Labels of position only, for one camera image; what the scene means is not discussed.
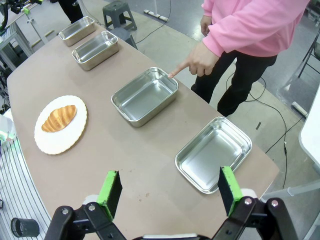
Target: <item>metal container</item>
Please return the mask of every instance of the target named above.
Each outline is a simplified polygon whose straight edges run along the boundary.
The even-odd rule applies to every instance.
[[[251,149],[244,132],[225,117],[216,117],[176,155],[175,165],[198,190],[212,194],[218,190],[220,167],[235,171]]]
[[[72,51],[72,56],[81,68],[88,71],[119,51],[118,38],[103,31]]]
[[[67,46],[72,46],[95,30],[95,20],[85,16],[59,32],[59,37]]]
[[[170,104],[178,83],[157,67],[151,67],[119,89],[111,101],[133,126],[141,127]]]

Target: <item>gray floor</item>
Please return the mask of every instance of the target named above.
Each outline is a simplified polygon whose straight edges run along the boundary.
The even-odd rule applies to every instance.
[[[144,9],[153,10],[152,0],[130,0],[128,2],[131,10],[139,13],[142,13]],[[169,1],[158,0],[157,2],[158,12],[167,17],[170,7]],[[139,50],[165,71],[172,70],[186,57],[193,46],[197,44],[197,41],[202,38],[199,28],[199,22],[203,14],[201,2],[202,0],[173,0],[171,17],[167,26],[162,27],[146,40],[139,43]],[[102,7],[106,2],[104,0],[84,0],[84,3],[90,13],[102,22]],[[68,18],[63,14],[58,3],[51,4],[48,1],[44,1],[42,6],[35,7],[31,12],[36,21],[47,23],[40,26],[42,32],[46,33],[51,29],[55,30],[55,33],[49,37],[50,39],[55,37],[57,32],[69,24]],[[132,31],[131,34],[136,42],[161,25],[160,22],[151,20],[151,18],[145,15],[133,14],[138,30]],[[26,24],[25,17],[18,20],[18,25],[31,43],[38,39],[33,29]],[[314,92],[318,87],[317,79],[319,77],[310,69],[306,69],[300,80],[293,80],[300,66],[301,59],[308,50],[316,31],[314,25],[310,24],[307,18],[304,18],[298,26],[295,42],[292,47],[279,56],[277,63],[273,67],[274,70],[270,68],[270,72],[267,71],[263,76],[267,81],[267,89],[269,90],[263,94],[263,102],[279,109],[289,127],[299,120],[299,117],[281,101],[285,103],[292,101],[288,100],[289,97],[297,99],[299,95],[294,92],[298,92],[302,99],[308,98],[302,102],[306,103],[309,101],[311,103]],[[227,78],[234,70],[235,66],[232,64],[222,76],[221,82],[216,87],[210,103],[212,107],[216,108],[218,100],[225,91]],[[195,81],[195,77],[190,75],[187,69],[179,73],[177,79],[189,88]],[[252,95],[259,96],[262,90],[263,86],[257,82],[253,85]],[[252,141],[263,151],[266,151],[284,132],[284,126],[278,113],[258,102],[241,104],[236,113],[231,115],[229,119],[248,134]],[[259,122],[261,122],[261,126],[256,130]],[[303,121],[299,122],[287,136],[288,169],[286,187],[293,187],[319,179],[319,175],[313,169],[313,161],[303,152],[298,141],[298,135],[302,126]],[[274,160],[280,169],[278,177],[269,188],[269,191],[274,191],[282,188],[284,181],[285,158],[283,141],[275,145],[268,152],[268,156]],[[299,239],[303,238],[319,213],[319,199],[320,190],[285,199],[285,204],[293,219]],[[314,237],[315,239],[320,239],[319,232]],[[257,239],[257,236],[254,231],[249,230],[246,231],[242,239]]]
[[[128,0],[127,2],[130,8],[137,13],[143,13],[144,9],[150,11],[155,9],[152,0]],[[167,25],[196,41],[200,41],[203,38],[200,32],[200,20],[203,15],[202,3],[203,0],[173,0],[170,20]],[[170,0],[158,0],[157,12],[168,17]],[[300,69],[301,61],[317,31],[315,23],[311,22],[308,15],[305,14],[296,28],[291,47],[280,53],[275,65],[269,67],[262,76],[266,81],[266,89],[281,99],[288,107],[295,101],[308,111],[315,97],[315,90],[320,82],[318,73],[309,67],[306,67],[300,79],[297,79],[297,74],[294,73]],[[313,66],[320,70],[319,62],[317,60],[313,62]]]

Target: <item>white plate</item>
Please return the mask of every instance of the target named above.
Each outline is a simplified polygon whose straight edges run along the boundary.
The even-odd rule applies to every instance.
[[[50,113],[67,105],[75,105],[76,114],[62,130],[45,132],[41,129]],[[34,140],[39,149],[46,154],[60,154],[69,149],[81,136],[87,122],[87,108],[77,96],[60,96],[50,102],[40,113],[34,128]]]

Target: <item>black cup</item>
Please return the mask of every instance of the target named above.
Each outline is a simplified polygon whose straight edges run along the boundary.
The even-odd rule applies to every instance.
[[[37,237],[40,229],[36,220],[13,218],[11,220],[11,232],[17,238]]]

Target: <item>brown tabletop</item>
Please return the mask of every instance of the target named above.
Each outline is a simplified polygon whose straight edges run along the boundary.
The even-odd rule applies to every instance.
[[[8,78],[14,124],[28,168],[52,216],[55,209],[81,206],[98,194],[109,170],[119,170],[123,185],[115,224],[128,239],[143,234],[199,233],[213,236],[226,218],[219,192],[200,193],[177,170],[175,156],[220,114],[179,83],[177,98],[146,125],[128,124],[111,103],[112,94],[149,67],[149,58],[119,41],[119,52],[90,71],[59,37],[43,46]],[[34,140],[37,118],[53,99],[80,97],[88,119],[80,139],[59,155],[41,152]],[[241,187],[261,196],[278,173],[256,145],[236,170]]]

